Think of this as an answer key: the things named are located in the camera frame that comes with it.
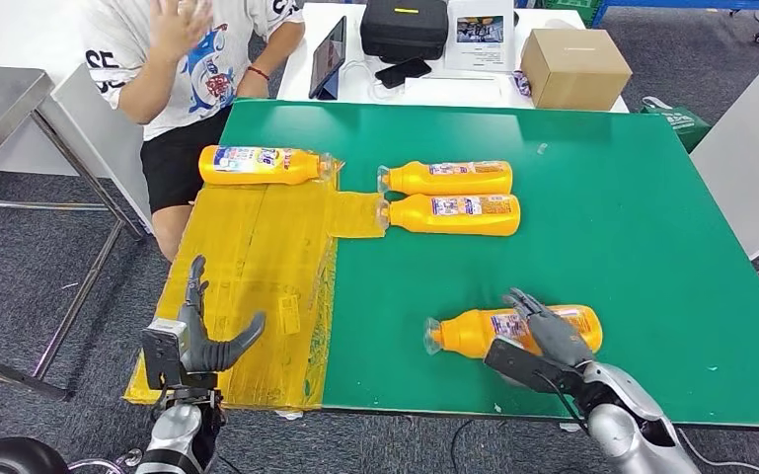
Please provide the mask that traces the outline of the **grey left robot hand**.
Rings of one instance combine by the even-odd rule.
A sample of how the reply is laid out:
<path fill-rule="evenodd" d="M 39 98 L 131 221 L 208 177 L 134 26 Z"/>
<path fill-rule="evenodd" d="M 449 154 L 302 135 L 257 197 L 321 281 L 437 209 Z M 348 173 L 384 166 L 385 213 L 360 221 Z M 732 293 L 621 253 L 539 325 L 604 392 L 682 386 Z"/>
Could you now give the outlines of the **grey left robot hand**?
<path fill-rule="evenodd" d="M 185 289 L 185 300 L 177 320 L 184 322 L 189 331 L 188 349 L 182 355 L 182 364 L 188 372 L 221 372 L 230 369 L 257 341 L 266 327 L 266 313 L 258 311 L 250 324 L 228 341 L 211 340 L 204 326 L 204 292 L 208 286 L 202 280 L 206 259 L 197 255 L 190 264 Z"/>

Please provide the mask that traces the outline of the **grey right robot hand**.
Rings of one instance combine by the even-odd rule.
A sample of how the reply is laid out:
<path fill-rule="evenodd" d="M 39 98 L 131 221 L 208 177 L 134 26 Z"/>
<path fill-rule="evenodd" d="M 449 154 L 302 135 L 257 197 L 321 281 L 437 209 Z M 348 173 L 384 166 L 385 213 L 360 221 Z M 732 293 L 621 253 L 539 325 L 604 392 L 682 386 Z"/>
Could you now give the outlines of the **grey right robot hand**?
<path fill-rule="evenodd" d="M 571 367 L 595 360 L 577 329 L 534 296 L 512 287 L 502 299 L 527 323 L 543 357 Z"/>

